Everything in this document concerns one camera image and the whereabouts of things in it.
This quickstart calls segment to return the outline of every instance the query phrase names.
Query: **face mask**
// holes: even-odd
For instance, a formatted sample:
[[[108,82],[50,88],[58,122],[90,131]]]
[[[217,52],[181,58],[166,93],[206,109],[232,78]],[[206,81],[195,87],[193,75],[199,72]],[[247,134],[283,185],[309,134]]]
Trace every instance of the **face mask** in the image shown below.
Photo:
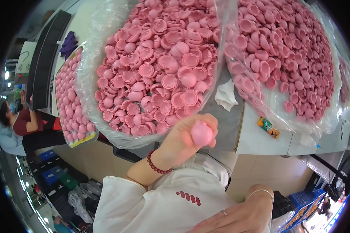
[[[14,106],[14,104],[13,104],[13,103],[10,103],[10,105],[9,105],[9,109],[11,110],[11,112],[12,112],[12,113],[14,113],[14,112],[15,112],[16,108],[15,108],[15,106]]]

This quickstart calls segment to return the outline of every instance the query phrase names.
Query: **floor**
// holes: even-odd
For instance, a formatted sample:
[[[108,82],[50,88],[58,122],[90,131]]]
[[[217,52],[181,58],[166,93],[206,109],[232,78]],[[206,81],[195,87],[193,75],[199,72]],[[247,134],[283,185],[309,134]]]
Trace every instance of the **floor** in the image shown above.
[[[44,148],[38,153],[47,151]],[[83,147],[70,149],[67,145],[53,150],[66,162],[102,182],[105,176],[126,175],[131,162],[113,155],[113,148],[102,142],[92,142]],[[256,156],[240,154],[231,175],[227,194],[236,202],[243,202],[245,192],[253,184],[269,185],[284,196],[302,191],[312,175],[308,168],[295,156]]]

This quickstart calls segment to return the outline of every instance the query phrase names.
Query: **white sleeve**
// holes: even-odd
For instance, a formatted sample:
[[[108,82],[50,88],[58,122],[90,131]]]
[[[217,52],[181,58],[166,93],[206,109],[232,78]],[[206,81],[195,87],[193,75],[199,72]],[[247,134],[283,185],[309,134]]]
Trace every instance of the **white sleeve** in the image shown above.
[[[124,178],[107,176],[97,206],[93,231],[121,232],[142,210],[143,186]]]

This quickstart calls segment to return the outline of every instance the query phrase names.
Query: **white cloth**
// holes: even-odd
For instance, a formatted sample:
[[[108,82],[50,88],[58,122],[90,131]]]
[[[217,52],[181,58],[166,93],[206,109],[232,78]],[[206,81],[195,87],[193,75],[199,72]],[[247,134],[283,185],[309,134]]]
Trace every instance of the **white cloth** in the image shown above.
[[[236,204],[219,179],[205,172],[210,168],[192,161],[180,167],[156,180],[148,192],[133,181],[105,177],[93,231],[184,233]]]
[[[5,127],[0,121],[0,146],[8,154],[26,156],[23,149],[22,136],[14,133],[12,127]]]
[[[238,104],[235,99],[234,89],[235,86],[232,79],[225,84],[219,85],[216,89],[214,100],[218,105],[222,105],[227,111],[230,111],[234,105]]]

